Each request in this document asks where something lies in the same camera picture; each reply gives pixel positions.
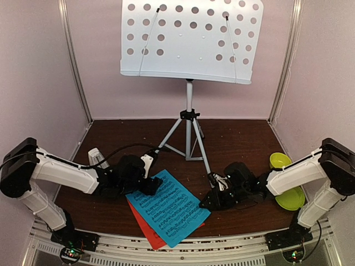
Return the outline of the blue sheet music paper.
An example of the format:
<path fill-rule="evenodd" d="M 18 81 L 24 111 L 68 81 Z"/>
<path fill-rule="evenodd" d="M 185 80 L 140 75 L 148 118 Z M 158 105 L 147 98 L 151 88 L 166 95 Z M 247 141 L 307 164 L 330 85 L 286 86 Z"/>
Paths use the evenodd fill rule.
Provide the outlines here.
<path fill-rule="evenodd" d="M 199 207 L 200 200 L 167 170 L 155 176 L 163 181 L 155 195 L 136 191 L 126 198 L 158 236 L 174 248 L 201 226 L 211 212 Z"/>

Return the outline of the silver tripod stand legs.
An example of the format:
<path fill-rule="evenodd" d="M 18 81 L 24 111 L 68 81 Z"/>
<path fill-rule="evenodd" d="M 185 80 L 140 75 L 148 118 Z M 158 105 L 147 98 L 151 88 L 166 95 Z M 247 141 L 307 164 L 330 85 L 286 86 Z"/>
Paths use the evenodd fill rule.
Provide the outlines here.
<path fill-rule="evenodd" d="M 175 153 L 183 156 L 186 161 L 202 161 L 204 163 L 206 173 L 209 175 L 212 171 L 204 147 L 205 135 L 197 120 L 200 113 L 196 112 L 192 106 L 193 82 L 193 79 L 186 79 L 186 109 L 180 112 L 179 118 L 165 135 L 155 152 L 158 153 L 163 148 L 167 148 L 168 150 L 174 151 Z M 168 140 L 172 137 L 173 133 L 183 121 L 186 121 L 184 152 L 168 144 Z"/>

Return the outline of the white perforated music stand desk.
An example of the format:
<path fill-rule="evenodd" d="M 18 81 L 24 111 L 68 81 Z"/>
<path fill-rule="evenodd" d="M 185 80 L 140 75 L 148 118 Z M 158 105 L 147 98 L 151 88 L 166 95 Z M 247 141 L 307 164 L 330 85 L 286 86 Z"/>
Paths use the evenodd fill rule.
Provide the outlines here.
<path fill-rule="evenodd" d="M 251 84 L 261 1 L 123 1 L 125 76 Z"/>

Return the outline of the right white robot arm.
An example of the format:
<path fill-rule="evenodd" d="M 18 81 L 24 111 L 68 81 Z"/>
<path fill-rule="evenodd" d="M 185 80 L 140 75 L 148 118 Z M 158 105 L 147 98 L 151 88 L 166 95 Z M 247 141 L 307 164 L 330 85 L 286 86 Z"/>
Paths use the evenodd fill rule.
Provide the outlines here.
<path fill-rule="evenodd" d="M 280 196 L 292 188 L 325 179 L 313 200 L 297 210 L 285 231 L 285 241 L 294 245 L 340 200 L 354 195 L 354 152 L 326 138 L 310 155 L 258 177 L 243 162 L 229 164 L 223 175 L 212 172 L 207 177 L 212 189 L 199 206 L 209 211 L 230 209 L 253 197 L 264 200 L 268 194 Z"/>

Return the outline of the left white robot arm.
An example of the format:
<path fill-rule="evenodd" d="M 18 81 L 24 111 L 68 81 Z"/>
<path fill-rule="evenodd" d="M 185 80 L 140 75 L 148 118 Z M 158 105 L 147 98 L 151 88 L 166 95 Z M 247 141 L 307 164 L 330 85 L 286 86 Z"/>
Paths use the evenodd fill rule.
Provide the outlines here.
<path fill-rule="evenodd" d="M 5 155 L 1 164 L 1 192 L 16 198 L 42 219 L 68 246 L 76 245 L 80 235 L 70 214 L 56 206 L 37 181 L 71 187 L 89 195 L 116 199 L 139 191 L 147 196 L 157 193 L 163 181 L 149 177 L 157 157 L 155 148 L 142 156 L 124 155 L 116 165 L 108 164 L 97 148 L 88 152 L 88 166 L 48 153 L 29 137 Z"/>

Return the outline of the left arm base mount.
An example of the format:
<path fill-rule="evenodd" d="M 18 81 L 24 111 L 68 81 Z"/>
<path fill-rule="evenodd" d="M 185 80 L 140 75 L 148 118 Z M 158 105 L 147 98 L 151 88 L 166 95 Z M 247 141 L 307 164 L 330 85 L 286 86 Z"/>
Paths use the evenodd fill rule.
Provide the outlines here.
<path fill-rule="evenodd" d="M 71 232 L 53 231 L 50 240 L 63 246 L 59 258 L 64 264 L 69 265 L 79 262 L 85 251 L 95 252 L 99 235 L 76 229 Z"/>

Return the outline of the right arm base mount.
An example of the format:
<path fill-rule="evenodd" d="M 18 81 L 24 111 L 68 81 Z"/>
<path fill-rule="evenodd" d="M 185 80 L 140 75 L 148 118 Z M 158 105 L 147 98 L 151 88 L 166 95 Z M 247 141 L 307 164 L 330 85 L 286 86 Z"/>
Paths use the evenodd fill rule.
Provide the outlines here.
<path fill-rule="evenodd" d="M 313 239 L 311 233 L 304 236 L 293 234 L 289 230 L 272 232 L 265 235 L 269 251 L 280 250 L 283 258 L 289 263 L 300 262 L 306 254 L 304 244 Z"/>

